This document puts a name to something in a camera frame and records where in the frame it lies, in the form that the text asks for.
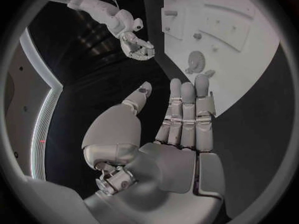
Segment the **robotic hand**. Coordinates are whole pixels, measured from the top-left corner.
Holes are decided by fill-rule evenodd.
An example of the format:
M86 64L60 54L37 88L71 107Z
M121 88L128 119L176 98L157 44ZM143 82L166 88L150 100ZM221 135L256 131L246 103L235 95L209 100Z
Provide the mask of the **robotic hand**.
M224 200L224 174L212 153L213 96L205 75L170 82L165 119L153 143L139 148L136 115L151 94L142 84L121 104L101 114L82 148L88 165L101 170L99 191L85 203L101 223L209 224Z
M52 0L66 3L74 10L82 10L90 14L97 22L107 26L109 31L120 39L124 54L136 60L144 61L154 56L154 47L148 41L145 42L136 37L133 31L143 28L140 18L134 20L127 10L119 10L118 7L100 0Z

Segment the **white robotic arm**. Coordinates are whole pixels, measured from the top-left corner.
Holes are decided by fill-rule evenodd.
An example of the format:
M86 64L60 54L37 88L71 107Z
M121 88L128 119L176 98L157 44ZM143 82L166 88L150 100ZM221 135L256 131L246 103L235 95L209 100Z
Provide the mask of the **white robotic arm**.
M136 60L148 60L154 56L154 47L148 41L145 42L133 33L143 28L140 18L134 20L132 14L127 10L119 10L118 7L100 0L52 0L66 3L74 10L82 10L98 23L103 23L108 30L121 41L124 54Z

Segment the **led light strip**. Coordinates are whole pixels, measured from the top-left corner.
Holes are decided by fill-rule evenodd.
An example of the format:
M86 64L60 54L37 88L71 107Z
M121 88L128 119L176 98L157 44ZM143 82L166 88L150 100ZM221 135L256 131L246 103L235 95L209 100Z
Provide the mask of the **led light strip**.
M48 84L50 91L46 95L35 121L30 145L30 170L34 179L46 180L45 147L49 125L63 86L49 70L38 53L29 31L26 28L20 38L21 46L36 72Z

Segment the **small robotic hand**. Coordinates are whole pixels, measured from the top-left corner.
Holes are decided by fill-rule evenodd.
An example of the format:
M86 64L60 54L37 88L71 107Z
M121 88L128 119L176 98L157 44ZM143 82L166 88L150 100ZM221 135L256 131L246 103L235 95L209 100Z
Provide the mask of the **small robotic hand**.
M102 175L96 180L100 190L85 203L101 223L210 224L218 216L225 181L212 153L213 95L206 75L194 83L171 80L165 119L155 141L141 148L136 115L151 94L148 82L87 131L85 160Z
M145 42L136 37L133 31L143 28L140 18L134 19L127 10L119 10L118 7L100 0L52 0L66 3L74 10L82 10L90 14L97 22L107 26L109 31L120 39L124 54L136 60L144 61L154 56L154 47L148 41Z

